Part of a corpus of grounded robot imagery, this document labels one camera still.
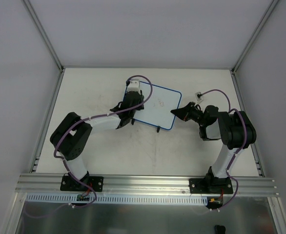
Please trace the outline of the blue framed whiteboard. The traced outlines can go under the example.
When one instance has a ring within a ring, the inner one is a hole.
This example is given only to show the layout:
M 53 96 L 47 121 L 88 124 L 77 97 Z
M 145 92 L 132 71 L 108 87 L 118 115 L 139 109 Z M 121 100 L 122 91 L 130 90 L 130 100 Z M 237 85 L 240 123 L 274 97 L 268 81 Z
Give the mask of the blue framed whiteboard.
M 170 111 L 179 107 L 182 93 L 158 85 L 149 85 L 144 81 L 140 81 L 140 89 L 143 92 L 144 100 L 149 99 L 144 104 L 144 109 L 135 113 L 133 117 L 135 122 L 171 130 L 175 116 Z

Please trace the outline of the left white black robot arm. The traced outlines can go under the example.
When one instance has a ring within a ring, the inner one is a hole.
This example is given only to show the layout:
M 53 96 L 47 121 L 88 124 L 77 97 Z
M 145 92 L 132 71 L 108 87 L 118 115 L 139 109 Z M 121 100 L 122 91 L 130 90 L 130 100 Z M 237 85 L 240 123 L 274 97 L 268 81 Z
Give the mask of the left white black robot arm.
M 60 158 L 68 172 L 64 176 L 63 191 L 97 191 L 95 182 L 85 167 L 81 153 L 91 134 L 115 130 L 129 124 L 136 111 L 144 109 L 144 96 L 141 90 L 127 91 L 123 100 L 110 113 L 103 116 L 82 119 L 70 112 L 62 120 L 50 137 L 55 148 L 54 157 Z

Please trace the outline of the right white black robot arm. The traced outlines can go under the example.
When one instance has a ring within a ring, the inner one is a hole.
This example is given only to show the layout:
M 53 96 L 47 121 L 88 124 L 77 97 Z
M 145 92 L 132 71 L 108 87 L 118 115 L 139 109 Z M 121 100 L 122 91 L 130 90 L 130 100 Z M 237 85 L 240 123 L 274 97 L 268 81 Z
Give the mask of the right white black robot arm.
M 191 194 L 233 194 L 230 171 L 240 153 L 255 143 L 257 134 L 244 111 L 220 112 L 208 105 L 204 110 L 194 102 L 170 112 L 180 120 L 192 120 L 199 125 L 203 141 L 222 141 L 220 153 L 203 178 L 189 179 Z

